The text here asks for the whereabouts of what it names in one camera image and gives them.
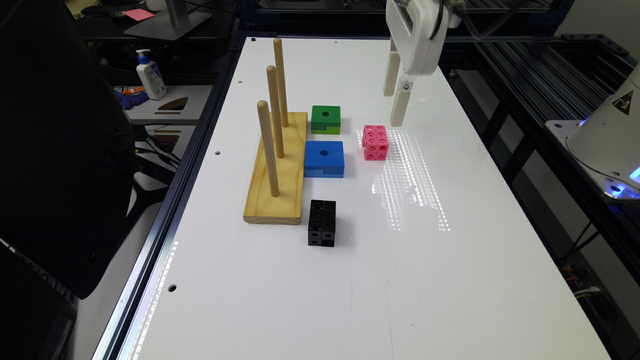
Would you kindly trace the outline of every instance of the blue light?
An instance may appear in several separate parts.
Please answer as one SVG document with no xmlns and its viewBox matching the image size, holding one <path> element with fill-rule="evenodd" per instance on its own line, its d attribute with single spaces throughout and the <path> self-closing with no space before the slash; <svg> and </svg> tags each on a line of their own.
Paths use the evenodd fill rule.
<svg viewBox="0 0 640 360">
<path fill-rule="evenodd" d="M 638 181 L 638 177 L 640 177 L 640 167 L 635 169 L 631 175 L 629 175 L 629 177 L 631 178 L 631 180 L 640 183 L 640 181 Z"/>
<path fill-rule="evenodd" d="M 620 190 L 615 191 L 615 190 L 611 189 L 611 190 L 613 190 L 613 191 L 611 192 L 611 195 L 613 195 L 613 196 L 618 196 L 618 195 L 622 194 L 622 192 L 623 192 L 623 191 L 624 191 L 624 189 L 625 189 L 625 186 L 620 186 L 620 187 L 618 187 L 618 189 L 620 189 Z"/>
</svg>

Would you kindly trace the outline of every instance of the blue block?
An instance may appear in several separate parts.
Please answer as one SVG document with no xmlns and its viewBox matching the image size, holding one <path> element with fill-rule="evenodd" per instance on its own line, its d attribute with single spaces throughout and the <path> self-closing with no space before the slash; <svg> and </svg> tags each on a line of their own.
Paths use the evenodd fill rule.
<svg viewBox="0 0 640 360">
<path fill-rule="evenodd" d="M 344 173 L 327 174 L 324 170 L 307 170 L 304 169 L 304 177 L 327 177 L 327 178 L 344 178 Z"/>
<path fill-rule="evenodd" d="M 307 141 L 304 151 L 304 176 L 344 177 L 342 141 Z"/>
</svg>

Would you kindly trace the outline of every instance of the lotion bottle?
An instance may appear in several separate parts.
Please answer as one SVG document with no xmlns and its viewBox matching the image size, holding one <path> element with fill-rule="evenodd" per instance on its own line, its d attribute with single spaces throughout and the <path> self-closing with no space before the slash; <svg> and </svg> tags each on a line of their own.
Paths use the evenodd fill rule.
<svg viewBox="0 0 640 360">
<path fill-rule="evenodd" d="M 145 55 L 149 51 L 151 50 L 136 50 L 138 53 L 138 61 L 140 61 L 140 65 L 136 67 L 136 71 L 138 72 L 138 76 L 140 76 L 142 85 L 144 85 L 147 91 L 147 95 L 149 95 L 149 99 L 160 100 L 160 98 L 167 93 L 167 88 L 164 86 L 164 81 L 162 81 L 158 65 L 154 61 L 150 61 Z"/>
</svg>

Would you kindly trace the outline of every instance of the white tabletop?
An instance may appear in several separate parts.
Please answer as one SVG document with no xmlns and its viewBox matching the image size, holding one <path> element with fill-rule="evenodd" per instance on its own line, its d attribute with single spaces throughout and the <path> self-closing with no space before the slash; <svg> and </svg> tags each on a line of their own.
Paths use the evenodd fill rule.
<svg viewBox="0 0 640 360">
<path fill-rule="evenodd" d="M 345 178 L 305 178 L 298 226 L 242 220 L 274 64 L 248 40 L 134 358 L 609 358 L 440 71 L 390 128 L 388 41 L 283 44 L 289 111 L 341 106 L 341 134 L 308 140 L 344 142 Z M 386 162 L 364 124 L 387 125 Z M 337 201 L 335 248 L 307 245 L 311 199 Z"/>
</svg>

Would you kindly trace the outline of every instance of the wooden peg board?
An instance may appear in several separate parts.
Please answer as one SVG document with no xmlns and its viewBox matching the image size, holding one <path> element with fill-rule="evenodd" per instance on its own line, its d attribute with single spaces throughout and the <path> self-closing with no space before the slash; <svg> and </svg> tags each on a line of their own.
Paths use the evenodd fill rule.
<svg viewBox="0 0 640 360">
<path fill-rule="evenodd" d="M 251 185 L 244 208 L 250 224 L 297 225 L 302 209 L 304 147 L 307 141 L 307 113 L 289 113 L 289 126 L 282 129 L 284 158 L 276 157 L 280 195 L 271 196 L 262 139 L 253 167 Z"/>
</svg>

